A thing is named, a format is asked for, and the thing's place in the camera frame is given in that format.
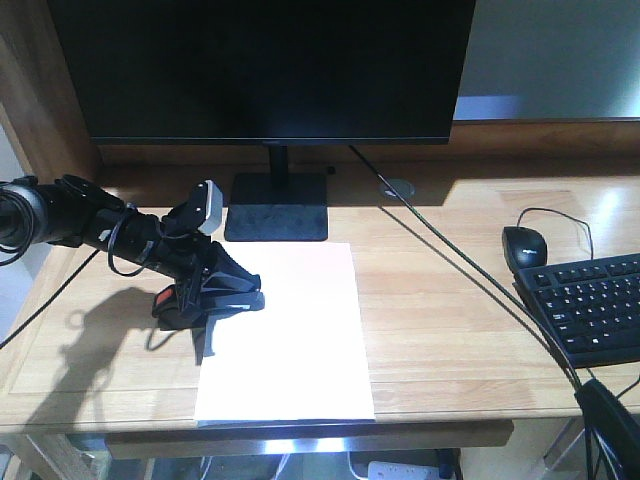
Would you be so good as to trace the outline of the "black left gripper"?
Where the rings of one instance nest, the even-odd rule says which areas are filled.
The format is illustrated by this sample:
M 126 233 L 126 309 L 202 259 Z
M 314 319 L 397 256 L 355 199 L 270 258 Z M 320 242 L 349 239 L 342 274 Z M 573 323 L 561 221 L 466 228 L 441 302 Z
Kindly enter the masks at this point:
M 247 294 L 263 299 L 261 279 L 240 266 L 221 244 L 200 234 L 149 241 L 149 268 L 175 282 L 180 320 L 206 320 L 205 300 Z

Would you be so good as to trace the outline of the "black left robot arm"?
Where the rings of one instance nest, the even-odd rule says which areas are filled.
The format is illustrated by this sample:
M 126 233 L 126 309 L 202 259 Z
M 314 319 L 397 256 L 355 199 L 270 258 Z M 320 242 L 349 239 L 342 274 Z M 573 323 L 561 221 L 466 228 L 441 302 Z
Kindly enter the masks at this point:
M 1 250 L 21 256 L 36 243 L 92 246 L 106 252 L 109 262 L 124 259 L 173 279 L 152 306 L 162 329 L 203 327 L 265 306 L 260 277 L 211 238 L 222 205 L 211 180 L 198 183 L 184 203 L 159 218 L 74 175 L 52 184 L 25 176 L 1 185 Z

